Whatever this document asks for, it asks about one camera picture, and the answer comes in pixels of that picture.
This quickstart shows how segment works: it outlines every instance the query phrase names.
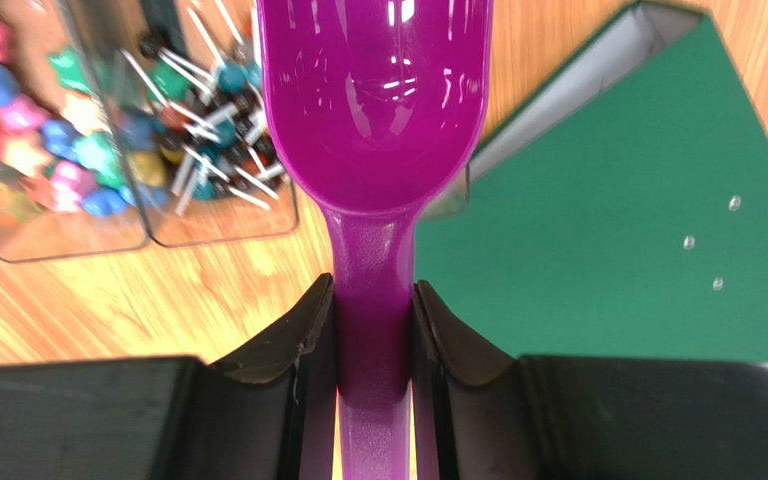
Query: scoop handle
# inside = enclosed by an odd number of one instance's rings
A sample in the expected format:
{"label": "scoop handle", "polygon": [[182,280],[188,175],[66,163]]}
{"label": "scoop handle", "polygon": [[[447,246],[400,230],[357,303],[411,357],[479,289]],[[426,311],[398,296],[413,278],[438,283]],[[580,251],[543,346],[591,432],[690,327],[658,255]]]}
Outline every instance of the scoop handle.
{"label": "scoop handle", "polygon": [[324,213],[334,251],[343,477],[406,480],[418,215]]}

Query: metal pin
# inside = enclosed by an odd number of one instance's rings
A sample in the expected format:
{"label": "metal pin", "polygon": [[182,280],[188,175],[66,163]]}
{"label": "metal pin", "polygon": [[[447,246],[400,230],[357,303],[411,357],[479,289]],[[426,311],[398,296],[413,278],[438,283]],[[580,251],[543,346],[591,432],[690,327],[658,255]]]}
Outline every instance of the metal pin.
{"label": "metal pin", "polygon": [[183,78],[185,78],[186,80],[192,82],[192,84],[194,84],[196,87],[198,87],[202,92],[205,92],[205,93],[211,93],[212,92],[212,90],[210,90],[210,88],[209,88],[209,86],[207,86],[207,84],[205,84],[204,82],[198,80],[197,77],[195,77],[194,75],[189,73],[188,70],[186,70],[185,68],[180,66],[177,62],[172,60],[167,55],[163,55],[162,52],[159,52],[159,58],[163,62],[165,62],[169,67],[173,68],[175,72],[177,72],[180,75],[182,75]]}
{"label": "metal pin", "polygon": [[168,50],[167,48],[163,48],[162,50],[159,51],[159,58],[162,58],[163,56],[170,58],[172,61],[176,62],[177,64],[182,65],[182,66],[188,68],[193,73],[197,73],[198,75],[200,75],[201,77],[203,77],[203,78],[205,78],[207,80],[212,80],[212,78],[213,78],[213,76],[210,75],[210,73],[208,71],[206,71],[203,68],[195,65],[194,63],[192,63],[191,61],[189,61],[185,57],[177,55],[176,53],[172,52],[171,50]]}
{"label": "metal pin", "polygon": [[192,166],[194,164],[195,157],[188,153],[183,155],[183,160],[180,161],[180,166],[177,167],[177,173],[174,175],[174,182],[171,184],[171,193],[180,195],[180,191],[183,189],[183,184],[186,182],[186,176],[192,171]]}
{"label": "metal pin", "polygon": [[215,61],[220,66],[223,67],[225,65],[224,57],[222,56],[221,52],[218,50],[218,47],[215,46],[215,42],[212,40],[212,37],[209,35],[209,32],[207,32],[203,22],[201,22],[201,17],[199,17],[198,14],[195,13],[192,7],[188,7],[186,8],[186,10],[189,11],[189,16],[192,17],[192,21],[195,22],[195,28],[198,29],[198,33],[200,33],[201,37],[203,37],[204,41],[209,47],[210,52],[212,52],[212,56],[215,58]]}
{"label": "metal pin", "polygon": [[227,187],[227,191],[232,193],[233,195],[243,199],[243,200],[247,200],[247,201],[253,203],[254,205],[262,208],[263,210],[271,210],[272,209],[272,207],[270,207],[268,203],[260,200],[259,198],[252,197],[251,195],[248,195],[247,193],[239,191],[239,190],[237,190],[237,189],[235,189],[233,187]]}
{"label": "metal pin", "polygon": [[239,107],[237,107],[235,103],[231,102],[207,115],[206,118],[204,118],[204,121],[210,125],[218,125],[221,122],[231,120],[238,113]]}
{"label": "metal pin", "polygon": [[236,28],[236,25],[233,24],[233,20],[230,19],[230,12],[227,11],[227,7],[224,5],[224,2],[221,0],[215,0],[215,6],[218,7],[218,11],[221,13],[221,17],[224,18],[224,23],[227,24],[227,28],[230,29],[231,33],[233,33],[233,38],[236,39],[238,43],[242,43],[242,35],[239,34],[239,30]]}
{"label": "metal pin", "polygon": [[739,195],[733,195],[733,197],[730,199],[730,203],[727,204],[727,208],[730,209],[731,212],[739,210],[740,206],[742,206],[742,197]]}
{"label": "metal pin", "polygon": [[216,168],[216,166],[213,165],[212,162],[208,158],[206,158],[205,156],[203,156],[200,153],[196,152],[192,147],[190,147],[188,145],[183,145],[183,149],[186,150],[186,153],[188,153],[189,155],[194,157],[195,160],[200,162],[201,165],[206,167],[212,173],[216,174],[219,178],[221,178],[225,182],[229,182],[230,181],[230,177],[228,177],[224,172],[222,172],[221,170]]}
{"label": "metal pin", "polygon": [[263,101],[263,96],[262,96],[262,95],[260,95],[260,92],[259,92],[259,90],[257,90],[256,88],[254,88],[254,86],[253,86],[253,85],[251,85],[250,83],[247,83],[247,84],[246,84],[246,86],[248,87],[248,89],[249,89],[249,90],[251,90],[252,92],[254,92],[254,96],[256,96],[256,97],[257,97],[257,101],[260,103],[260,108],[262,108],[262,109],[263,109],[263,115],[265,115],[266,102],[265,102],[265,101]]}
{"label": "metal pin", "polygon": [[221,141],[221,138],[218,135],[216,135],[214,133],[210,133],[210,132],[204,130],[203,128],[201,128],[201,127],[196,127],[194,125],[186,124],[186,125],[183,125],[183,128],[185,128],[186,131],[191,133],[192,135],[194,135],[196,137],[206,138],[207,140],[209,140],[209,141],[211,141],[213,143],[218,143],[218,142]]}
{"label": "metal pin", "polygon": [[186,183],[186,189],[183,194],[180,195],[180,200],[177,201],[177,207],[174,209],[174,213],[182,215],[186,211],[186,207],[189,206],[189,202],[192,201],[192,196],[195,194],[195,189],[198,188],[198,184],[201,178],[206,179],[206,170],[194,171],[189,176],[189,181]]}
{"label": "metal pin", "polygon": [[218,130],[215,129],[215,125],[213,125],[213,124],[207,122],[205,119],[195,115],[194,112],[192,112],[188,108],[180,105],[177,102],[171,102],[171,108],[173,108],[174,110],[177,110],[178,112],[182,113],[183,116],[185,116],[189,120],[194,121],[195,123],[197,123],[201,127],[206,128],[207,130],[212,130],[213,132],[217,132],[218,131]]}
{"label": "metal pin", "polygon": [[257,139],[260,138],[260,136],[263,135],[263,132],[265,131],[266,131],[266,122],[265,122],[265,119],[263,119],[263,121],[260,121],[254,124],[254,126],[251,127],[251,130],[248,130],[248,133],[245,134],[245,138],[243,138],[242,140],[248,145],[252,145],[254,144],[254,142],[257,141]]}
{"label": "metal pin", "polygon": [[254,42],[254,63],[262,65],[262,52],[260,52],[260,22],[256,7],[251,9],[251,40]]}
{"label": "metal pin", "polygon": [[135,70],[138,76],[141,77],[141,81],[144,82],[145,85],[147,85],[147,88],[149,88],[151,92],[153,92],[153,95],[156,97],[157,100],[159,100],[159,103],[161,103],[163,106],[168,106],[168,100],[165,98],[165,95],[162,95],[162,92],[159,91],[159,88],[153,83],[150,77],[147,76],[147,72],[145,72],[144,69],[141,68],[141,65],[139,65],[138,62],[136,62],[132,54],[123,49],[121,50],[121,53],[124,55],[124,58],[126,58],[127,61],[130,63],[130,66],[133,67],[133,70]]}
{"label": "metal pin", "polygon": [[260,171],[260,175],[265,174],[266,167],[263,165],[263,161],[260,160],[260,155],[257,154],[257,151],[251,148],[251,144],[248,142],[245,142],[245,148],[248,150],[248,155],[250,155],[251,159],[254,160],[254,163],[257,164],[257,170]]}
{"label": "metal pin", "polygon": [[236,172],[239,173],[239,175],[242,175],[242,177],[245,180],[248,180],[249,182],[253,183],[257,188],[259,188],[260,190],[266,192],[266,195],[274,198],[275,200],[278,199],[277,193],[275,193],[274,190],[272,190],[271,188],[266,186],[266,184],[264,184],[263,182],[257,180],[253,176],[251,176],[250,173],[246,172],[245,170],[242,170],[239,167],[236,167]]}
{"label": "metal pin", "polygon": [[277,176],[283,175],[286,173],[286,169],[283,168],[283,165],[280,162],[275,162],[266,168],[266,171],[257,175],[257,180],[267,182]]}
{"label": "metal pin", "polygon": [[207,85],[210,88],[210,92],[201,92],[201,94],[198,96],[198,100],[201,101],[204,105],[208,105],[210,101],[212,101],[212,97],[215,96],[216,89],[218,88],[218,74],[220,73],[219,70],[221,69],[221,64],[218,62],[213,63],[212,67],[210,67],[210,78],[207,81]]}

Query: colorful plastic star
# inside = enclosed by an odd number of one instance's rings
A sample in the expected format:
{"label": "colorful plastic star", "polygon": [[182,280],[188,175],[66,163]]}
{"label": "colorful plastic star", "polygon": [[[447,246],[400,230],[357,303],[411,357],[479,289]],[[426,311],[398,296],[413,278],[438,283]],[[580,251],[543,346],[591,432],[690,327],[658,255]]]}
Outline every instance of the colorful plastic star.
{"label": "colorful plastic star", "polygon": [[66,93],[65,106],[62,108],[61,114],[83,135],[91,135],[97,130],[106,128],[106,122],[102,120],[100,110],[94,100],[85,95]]}
{"label": "colorful plastic star", "polygon": [[85,73],[82,70],[79,56],[73,47],[67,47],[61,52],[47,55],[47,61],[56,71],[56,77],[58,77],[61,86],[82,93],[91,93],[88,82],[85,80]]}

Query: black pin head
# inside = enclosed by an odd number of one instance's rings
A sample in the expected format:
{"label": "black pin head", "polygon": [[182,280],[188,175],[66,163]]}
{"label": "black pin head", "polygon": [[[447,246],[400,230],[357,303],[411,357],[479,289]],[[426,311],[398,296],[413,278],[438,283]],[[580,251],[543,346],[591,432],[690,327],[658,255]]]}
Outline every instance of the black pin head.
{"label": "black pin head", "polygon": [[251,122],[251,120],[248,120],[247,115],[240,115],[234,126],[236,127],[236,134],[245,138],[245,135],[247,135],[248,132],[251,131],[251,128],[254,127],[254,123]]}
{"label": "black pin head", "polygon": [[138,41],[138,51],[144,58],[157,60],[159,51],[168,48],[168,32],[162,29],[149,30]]}
{"label": "black pin head", "polygon": [[275,144],[272,142],[272,139],[266,135],[262,135],[253,145],[251,145],[251,147],[254,148],[255,152],[270,160],[277,156]]}
{"label": "black pin head", "polygon": [[186,143],[187,136],[183,132],[169,130],[166,135],[162,135],[159,140],[159,146],[169,152],[179,152]]}

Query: green star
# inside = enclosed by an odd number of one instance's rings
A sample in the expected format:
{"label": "green star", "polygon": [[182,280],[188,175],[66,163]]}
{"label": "green star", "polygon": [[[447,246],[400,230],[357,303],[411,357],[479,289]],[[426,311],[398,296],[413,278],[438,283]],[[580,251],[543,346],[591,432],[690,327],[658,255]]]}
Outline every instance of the green star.
{"label": "green star", "polygon": [[47,61],[56,71],[56,77],[58,77],[61,86],[82,93],[91,93],[85,80],[85,73],[82,71],[82,64],[79,62],[79,56],[76,55],[72,47],[47,55]]}
{"label": "green star", "polygon": [[[47,55],[47,61],[56,71],[56,77],[61,86],[78,92],[91,94],[88,87],[88,81],[85,79],[85,69],[82,68],[82,62],[79,61],[79,55],[73,47],[67,47],[61,52]],[[100,82],[100,88],[105,90],[109,82],[109,69],[102,61],[92,61],[94,65],[94,75]]]}

